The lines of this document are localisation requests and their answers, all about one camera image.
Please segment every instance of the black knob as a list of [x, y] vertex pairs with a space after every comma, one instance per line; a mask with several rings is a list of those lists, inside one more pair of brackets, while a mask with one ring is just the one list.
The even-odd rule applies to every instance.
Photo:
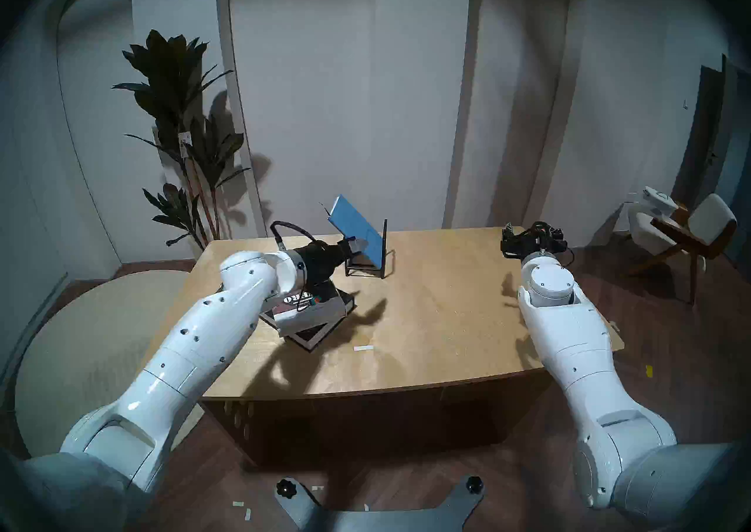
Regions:
[[467, 479], [467, 489], [471, 494], [479, 494], [482, 492], [482, 479], [477, 476], [471, 476]]
[[289, 500], [297, 493], [297, 486], [289, 481], [289, 479], [283, 479], [278, 484], [276, 484], [276, 493], [278, 493], [282, 497], [286, 497]]

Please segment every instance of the book cover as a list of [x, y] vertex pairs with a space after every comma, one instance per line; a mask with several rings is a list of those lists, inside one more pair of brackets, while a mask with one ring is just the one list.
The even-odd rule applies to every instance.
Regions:
[[383, 259], [383, 237], [378, 234], [369, 222], [365, 220], [358, 210], [342, 195], [336, 197], [334, 206], [329, 213], [329, 222], [334, 225], [345, 237], [365, 239], [368, 246], [363, 251], [371, 263], [380, 268]]

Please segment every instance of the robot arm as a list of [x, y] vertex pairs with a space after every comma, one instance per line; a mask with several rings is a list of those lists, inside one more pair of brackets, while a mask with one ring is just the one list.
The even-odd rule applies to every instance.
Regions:
[[131, 516], [148, 504], [178, 429], [234, 360], [262, 311], [327, 280], [361, 240], [314, 241], [277, 253], [240, 252], [221, 264], [222, 288], [198, 300], [126, 392], [82, 417], [60, 449], [86, 454], [119, 473]]
[[519, 308], [576, 424], [577, 491], [591, 508], [615, 506], [663, 526], [680, 516], [729, 446], [676, 445], [668, 422], [629, 396], [605, 323], [553, 255], [566, 248], [561, 231], [543, 222], [519, 235], [508, 226], [503, 232], [503, 253], [522, 259]]

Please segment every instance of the white chair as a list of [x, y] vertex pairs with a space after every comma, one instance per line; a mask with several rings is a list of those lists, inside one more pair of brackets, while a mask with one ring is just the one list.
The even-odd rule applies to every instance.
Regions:
[[712, 193], [689, 216], [685, 207], [679, 208], [673, 218], [655, 217], [644, 212], [641, 205], [629, 211], [629, 230], [634, 242], [652, 253], [653, 257], [634, 267], [628, 275], [665, 261], [683, 252], [691, 258], [691, 304], [696, 299], [696, 274], [698, 260], [702, 268], [706, 259], [714, 259], [730, 242], [737, 224], [728, 205]]

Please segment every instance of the black metal stand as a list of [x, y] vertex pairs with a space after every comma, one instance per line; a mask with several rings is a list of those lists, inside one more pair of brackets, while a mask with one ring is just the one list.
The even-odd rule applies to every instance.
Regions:
[[383, 279], [386, 277], [386, 224], [388, 219], [383, 219], [383, 248], [381, 253], [381, 267], [374, 265], [353, 265], [351, 259], [344, 261], [344, 275], [349, 277], [352, 271], [364, 271], [366, 273], [377, 273]]

